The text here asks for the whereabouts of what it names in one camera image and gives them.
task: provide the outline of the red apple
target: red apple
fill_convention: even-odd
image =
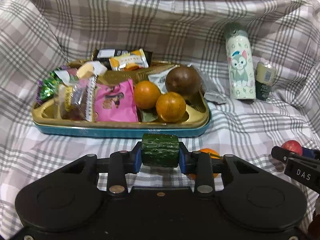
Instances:
[[[295,140],[290,140],[285,142],[283,145],[281,145],[281,148],[287,149],[289,151],[292,151],[294,153],[297,153],[298,155],[302,156],[302,147],[300,143],[298,143]]]

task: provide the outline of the fabric backdrop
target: fabric backdrop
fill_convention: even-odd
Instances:
[[[8,238],[21,228],[14,200],[22,187],[85,154],[108,157],[139,141],[40,133],[30,114],[37,79],[94,48],[141,47],[156,60],[193,63],[228,97],[222,30],[232,21],[247,29],[252,55],[276,68],[272,93],[266,102],[209,103],[206,133],[180,140],[190,151],[231,153],[291,181],[270,152],[289,139],[320,146],[319,9],[319,0],[0,0],[0,234]],[[100,176],[99,188],[106,178]],[[146,166],[127,181],[192,186],[179,169]],[[220,176],[215,183],[222,189]],[[318,194],[293,183],[308,199],[306,228]]]

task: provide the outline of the checkered cloth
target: checkered cloth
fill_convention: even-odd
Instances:
[[[33,125],[36,80],[94,48],[145,48],[155,60],[192,63],[229,96],[226,23],[244,25],[252,55],[276,71],[266,102],[227,99],[209,103],[212,122],[199,138],[181,138],[188,150],[231,153],[291,181],[273,160],[273,146],[289,139],[320,146],[319,0],[0,0],[0,234],[21,228],[14,209],[25,185],[88,153],[108,157],[130,150],[135,139],[49,136]],[[99,188],[106,188],[106,174]],[[142,166],[129,186],[193,186],[179,169]],[[215,181],[222,189],[220,176]],[[318,194],[308,199],[302,228],[311,222]]]

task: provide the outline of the small bottle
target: small bottle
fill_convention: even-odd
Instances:
[[[224,28],[229,69],[230,97],[256,99],[255,78],[248,35],[238,23]]]
[[[257,99],[266,101],[275,79],[276,69],[269,63],[259,61],[256,67],[256,92]]]

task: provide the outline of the water bottle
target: water bottle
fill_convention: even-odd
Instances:
[[[224,28],[229,69],[230,97],[256,99],[254,69],[248,35],[238,23]]]

